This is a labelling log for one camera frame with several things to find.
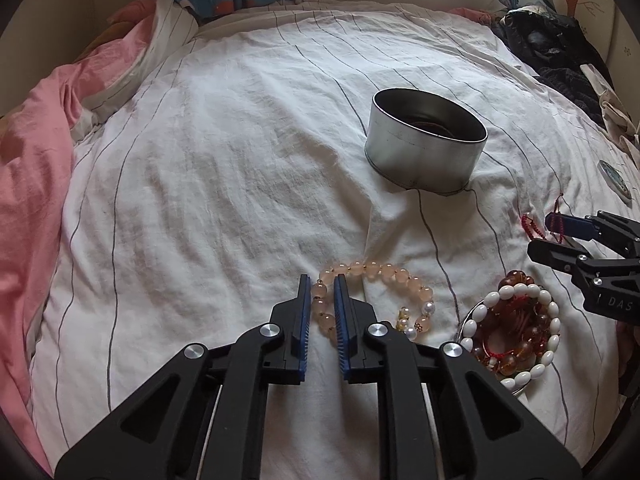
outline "silver screw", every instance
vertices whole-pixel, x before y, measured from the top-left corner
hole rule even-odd
[[[369,328],[367,328],[367,331],[373,337],[382,337],[383,335],[386,335],[389,332],[389,329],[386,326],[384,326],[382,323],[374,323],[369,325]]]
[[[280,327],[273,323],[267,323],[260,327],[260,333],[265,337],[276,337],[280,333]]]
[[[449,357],[460,357],[462,355],[462,346],[458,343],[446,343],[442,347],[442,351]]]
[[[187,359],[200,359],[204,355],[204,346],[189,345],[184,349],[184,356]]]

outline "bed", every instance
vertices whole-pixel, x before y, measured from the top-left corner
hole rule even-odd
[[[432,346],[508,270],[544,283],[562,343],[520,399],[581,465],[604,441],[620,406],[615,323],[585,312],[568,277],[529,261],[521,218],[542,225],[562,196],[561,210],[576,216],[639,219],[640,179],[487,27],[414,4],[337,0],[244,9],[198,27],[157,0],[117,49],[75,67],[58,72],[71,82],[62,117],[35,92],[8,127],[45,108],[62,124],[37,138],[49,158],[28,182],[48,182],[31,208],[62,211],[62,221],[31,221],[46,224],[30,235],[45,263],[21,289],[24,322],[10,333],[26,342],[28,376],[14,382],[28,402],[24,412],[2,406],[45,468],[186,344],[229,344],[291,297],[299,274],[372,258],[430,282]],[[389,87],[439,94],[482,121],[488,142],[462,192],[401,189],[370,167],[371,97]],[[600,177],[600,160],[625,178],[631,208]],[[403,301],[367,280],[361,297],[388,319]],[[375,478],[375,390],[342,387],[317,326],[303,387],[274,390],[269,403],[263,478]]]

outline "bracelet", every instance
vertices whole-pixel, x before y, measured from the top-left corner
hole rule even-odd
[[[426,333],[431,327],[430,317],[435,312],[433,304],[433,289],[422,284],[422,280],[417,276],[413,276],[403,267],[393,264],[381,265],[371,261],[362,263],[360,261],[353,262],[350,265],[336,264],[329,269],[322,270],[318,277],[318,281],[311,287],[311,311],[314,319],[318,322],[318,326],[331,342],[336,344],[335,335],[335,317],[329,312],[333,312],[328,294],[328,286],[334,282],[334,278],[338,274],[345,276],[361,276],[365,275],[370,280],[376,277],[382,277],[382,281],[391,285],[396,282],[401,286],[405,286],[421,304],[420,313],[417,314],[414,324],[411,325],[412,310],[407,306],[403,306],[398,311],[398,318],[395,326],[396,330],[404,332],[410,341],[414,341],[419,334]]]
[[[558,304],[548,290],[521,270],[512,270],[498,291],[487,294],[466,316],[458,341],[517,394],[554,360],[560,343],[558,315]],[[490,339],[498,330],[505,346],[514,343],[511,349],[492,351]]]

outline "metal container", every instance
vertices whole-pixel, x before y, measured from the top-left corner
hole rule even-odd
[[[486,143],[482,123],[444,97],[409,88],[373,96],[365,153],[381,175],[407,189],[463,189]]]

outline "pink blanket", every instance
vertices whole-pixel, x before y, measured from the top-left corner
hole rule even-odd
[[[25,338],[46,300],[58,257],[62,206],[74,163],[71,130],[83,114],[82,101],[111,87],[149,46],[154,8],[145,9],[147,17],[125,38],[43,79],[0,135],[0,407],[48,472],[27,408]]]

